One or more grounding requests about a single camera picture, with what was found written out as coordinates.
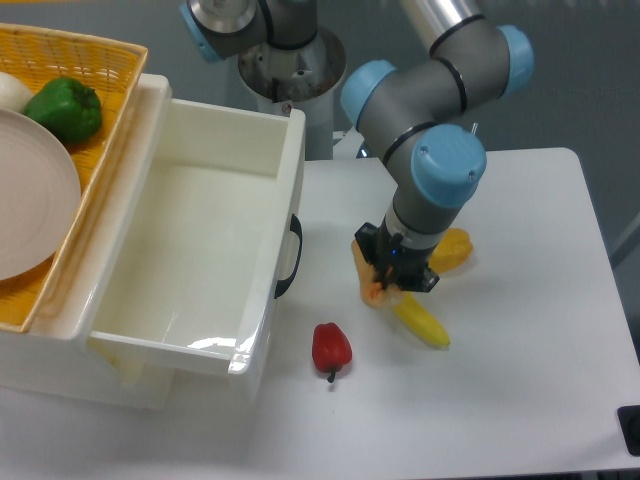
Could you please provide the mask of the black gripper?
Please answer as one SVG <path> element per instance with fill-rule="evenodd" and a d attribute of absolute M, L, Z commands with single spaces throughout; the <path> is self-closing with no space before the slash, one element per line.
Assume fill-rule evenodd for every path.
<path fill-rule="evenodd" d="M 373 268 L 373 281 L 386 288 L 395 285 L 402 291 L 429 293 L 439 275 L 429 267 L 433 248 L 405 246 L 404 236 L 390 234 L 386 225 L 365 222 L 355 233 L 365 263 Z"/>

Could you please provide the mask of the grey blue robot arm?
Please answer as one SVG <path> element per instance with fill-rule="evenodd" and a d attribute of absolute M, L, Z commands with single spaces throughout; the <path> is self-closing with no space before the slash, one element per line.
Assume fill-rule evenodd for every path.
<path fill-rule="evenodd" d="M 355 235 L 365 280 L 383 291 L 427 292 L 438 282 L 430 258 L 486 168 L 481 142 L 455 119 L 523 88 L 535 60 L 521 30 L 491 24 L 473 1 L 405 1 L 402 9 L 426 62 L 401 72 L 375 60 L 348 72 L 345 50 L 319 25 L 313 1 L 180 5 L 201 55 L 209 62 L 235 58 L 260 111 L 304 111 L 322 151 L 330 129 L 316 106 L 339 99 L 396 183 L 382 222 Z"/>

